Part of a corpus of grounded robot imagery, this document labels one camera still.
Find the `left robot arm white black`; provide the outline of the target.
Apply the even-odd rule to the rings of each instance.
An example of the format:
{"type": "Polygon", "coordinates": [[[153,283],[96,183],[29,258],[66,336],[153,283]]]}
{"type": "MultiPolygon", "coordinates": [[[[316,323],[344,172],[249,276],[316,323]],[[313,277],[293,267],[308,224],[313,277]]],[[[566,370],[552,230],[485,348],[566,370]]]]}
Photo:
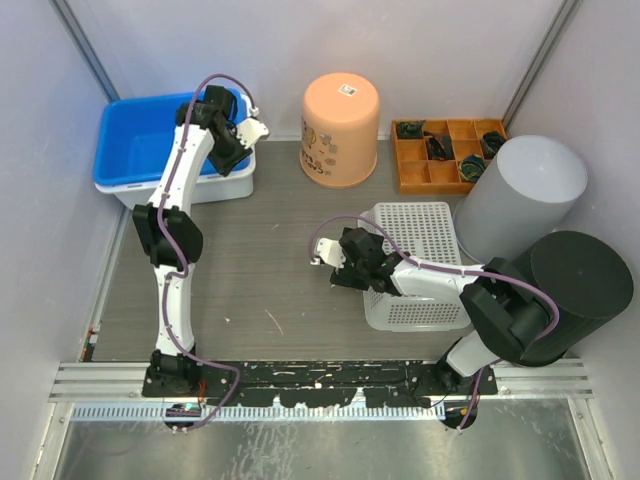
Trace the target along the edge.
{"type": "Polygon", "coordinates": [[[190,216],[198,177],[205,163],[228,176],[251,154],[237,137],[240,96],[209,85],[175,117],[174,143],[160,183],[132,219],[158,285],[159,328],[146,382],[178,396],[200,384],[191,326],[191,282],[203,251],[203,234],[190,216]]]}

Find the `blue perforated basket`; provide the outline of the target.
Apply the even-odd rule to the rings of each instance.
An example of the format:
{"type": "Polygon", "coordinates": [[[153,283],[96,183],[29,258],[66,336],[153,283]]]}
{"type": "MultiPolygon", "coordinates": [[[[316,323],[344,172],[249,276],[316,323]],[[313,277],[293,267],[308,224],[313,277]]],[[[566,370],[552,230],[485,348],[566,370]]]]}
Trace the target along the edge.
{"type": "MultiPolygon", "coordinates": [[[[461,257],[445,202],[378,203],[363,217],[382,227],[405,252],[422,260],[460,266],[461,257]]],[[[462,304],[425,290],[398,297],[370,289],[363,293],[365,318],[381,331],[436,332],[464,329],[471,321],[462,304]]]]}

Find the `grey plastic bucket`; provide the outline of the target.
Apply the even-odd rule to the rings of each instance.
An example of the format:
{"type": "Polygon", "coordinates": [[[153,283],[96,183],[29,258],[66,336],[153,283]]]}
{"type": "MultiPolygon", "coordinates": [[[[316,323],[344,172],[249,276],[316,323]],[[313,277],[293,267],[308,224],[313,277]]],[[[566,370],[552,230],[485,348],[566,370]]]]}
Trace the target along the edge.
{"type": "Polygon", "coordinates": [[[461,250],[508,260],[551,233],[586,190],[582,159],[563,143],[521,135],[504,143],[454,212],[461,250]]]}

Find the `black plastic bucket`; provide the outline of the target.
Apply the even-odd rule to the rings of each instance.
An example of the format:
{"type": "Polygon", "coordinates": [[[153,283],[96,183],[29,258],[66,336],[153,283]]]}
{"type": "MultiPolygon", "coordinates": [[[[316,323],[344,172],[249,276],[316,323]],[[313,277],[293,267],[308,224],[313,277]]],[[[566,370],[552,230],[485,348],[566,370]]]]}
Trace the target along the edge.
{"type": "Polygon", "coordinates": [[[582,232],[557,231],[536,241],[515,260],[525,281],[551,297],[558,325],[536,341],[519,363],[549,365],[576,343],[621,314],[631,303],[634,282],[622,257],[582,232]]]}

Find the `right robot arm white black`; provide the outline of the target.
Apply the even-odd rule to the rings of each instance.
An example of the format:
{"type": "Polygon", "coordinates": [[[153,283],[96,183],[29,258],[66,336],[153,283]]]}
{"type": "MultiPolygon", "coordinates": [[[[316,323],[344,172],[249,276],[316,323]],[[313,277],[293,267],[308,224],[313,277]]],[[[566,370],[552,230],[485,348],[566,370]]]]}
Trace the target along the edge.
{"type": "Polygon", "coordinates": [[[384,232],[346,228],[339,240],[317,240],[312,255],[334,269],[335,285],[396,297],[431,294],[466,314],[474,331],[437,362],[435,377],[449,393],[465,391],[490,364],[522,360],[559,323],[559,309],[551,297],[526,283],[502,259],[471,268],[428,262],[397,245],[385,252],[388,239],[384,232]]]}

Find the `blue plastic tub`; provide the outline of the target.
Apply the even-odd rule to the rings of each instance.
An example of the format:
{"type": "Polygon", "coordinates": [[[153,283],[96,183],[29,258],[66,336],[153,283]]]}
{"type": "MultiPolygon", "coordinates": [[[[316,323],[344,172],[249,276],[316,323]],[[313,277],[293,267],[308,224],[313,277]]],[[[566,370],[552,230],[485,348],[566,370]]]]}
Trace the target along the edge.
{"type": "Polygon", "coordinates": [[[175,117],[192,94],[119,100],[103,112],[93,167],[101,188],[158,181],[174,141],[175,117]]]}

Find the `orange plastic bucket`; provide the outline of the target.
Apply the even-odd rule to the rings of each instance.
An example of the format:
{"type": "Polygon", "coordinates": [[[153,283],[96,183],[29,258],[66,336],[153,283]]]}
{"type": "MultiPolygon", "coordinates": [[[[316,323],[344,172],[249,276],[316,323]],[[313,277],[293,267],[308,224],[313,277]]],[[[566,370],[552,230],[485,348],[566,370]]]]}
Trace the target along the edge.
{"type": "Polygon", "coordinates": [[[380,99],[366,78],[347,72],[309,84],[302,102],[303,171],[328,188],[364,182],[377,165],[380,99]]]}

